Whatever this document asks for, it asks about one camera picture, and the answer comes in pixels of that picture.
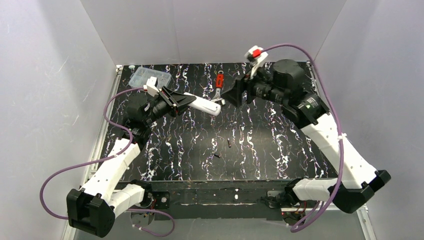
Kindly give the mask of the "white air conditioner remote control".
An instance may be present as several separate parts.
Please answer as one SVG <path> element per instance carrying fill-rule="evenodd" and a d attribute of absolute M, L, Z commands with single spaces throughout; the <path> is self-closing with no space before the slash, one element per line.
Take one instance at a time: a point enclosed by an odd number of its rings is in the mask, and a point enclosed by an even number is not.
<path fill-rule="evenodd" d="M 215 117 L 221 113 L 221 105 L 219 105 L 218 103 L 212 102 L 210 100 L 188 92 L 184 92 L 183 94 L 195 97 L 195 100 L 189 104 L 191 108 L 194 108 L 196 110 L 202 111 Z"/>

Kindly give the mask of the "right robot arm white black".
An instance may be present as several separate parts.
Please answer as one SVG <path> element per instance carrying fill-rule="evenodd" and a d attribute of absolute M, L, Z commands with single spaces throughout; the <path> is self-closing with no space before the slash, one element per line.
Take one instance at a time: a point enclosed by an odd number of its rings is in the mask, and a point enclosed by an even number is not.
<path fill-rule="evenodd" d="M 369 164 L 343 138 L 329 107 L 316 93 L 304 89 L 306 80 L 306 72 L 296 61 L 282 59 L 270 71 L 258 68 L 237 76 L 221 96 L 235 107 L 255 98 L 279 104 L 282 114 L 316 144 L 337 170 L 336 178 L 293 180 L 284 188 L 285 202 L 328 201 L 351 214 L 370 200 L 391 175 Z"/>

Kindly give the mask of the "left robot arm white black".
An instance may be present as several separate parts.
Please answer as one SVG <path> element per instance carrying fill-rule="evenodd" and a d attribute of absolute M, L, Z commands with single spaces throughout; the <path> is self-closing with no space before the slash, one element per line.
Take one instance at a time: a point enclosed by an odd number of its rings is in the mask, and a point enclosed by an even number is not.
<path fill-rule="evenodd" d="M 125 131 L 109 153 L 111 159 L 103 162 L 80 189 L 71 189 L 68 193 L 69 225 L 103 238 L 111 231 L 116 218 L 131 207 L 150 213 L 157 201 L 150 183 L 132 180 L 119 191 L 115 188 L 149 140 L 152 124 L 167 114 L 181 115 L 196 100 L 194 95 L 165 87 L 152 98 L 144 93 L 136 94 L 128 104 L 123 121 Z"/>

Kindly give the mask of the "clear plastic screw box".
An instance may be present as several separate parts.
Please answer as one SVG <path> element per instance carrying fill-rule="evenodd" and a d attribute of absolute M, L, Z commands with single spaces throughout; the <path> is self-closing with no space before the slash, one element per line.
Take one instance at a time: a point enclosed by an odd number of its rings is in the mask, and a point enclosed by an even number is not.
<path fill-rule="evenodd" d="M 157 85 L 156 87 L 162 88 L 167 87 L 171 81 L 171 74 L 154 70 L 151 68 L 146 68 L 139 66 L 130 76 L 129 79 L 129 86 L 132 88 L 141 88 L 143 85 L 145 85 L 150 77 L 155 77 Z"/>

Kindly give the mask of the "black front mounting rail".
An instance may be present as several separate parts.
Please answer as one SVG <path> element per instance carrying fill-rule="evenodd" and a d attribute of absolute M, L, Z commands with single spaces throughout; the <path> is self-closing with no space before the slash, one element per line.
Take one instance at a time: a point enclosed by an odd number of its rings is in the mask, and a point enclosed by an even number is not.
<path fill-rule="evenodd" d="M 266 219 L 281 221 L 283 212 L 302 214 L 313 200 L 291 204 L 283 198 L 290 180 L 163 180 L 132 183 L 146 188 L 153 208 L 174 219 Z"/>

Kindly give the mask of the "red handled adjustable wrench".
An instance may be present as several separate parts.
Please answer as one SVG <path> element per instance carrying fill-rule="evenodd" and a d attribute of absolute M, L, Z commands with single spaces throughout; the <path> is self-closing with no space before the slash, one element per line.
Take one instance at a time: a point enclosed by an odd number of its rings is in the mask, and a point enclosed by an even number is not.
<path fill-rule="evenodd" d="M 215 94 L 214 94 L 214 97 L 211 99 L 211 101 L 221 106 L 224 106 L 226 104 L 226 101 L 221 97 L 223 85 L 224 85 L 224 71 L 219 70 L 217 72 L 216 79 L 215 79 L 215 91 L 214 91 Z"/>

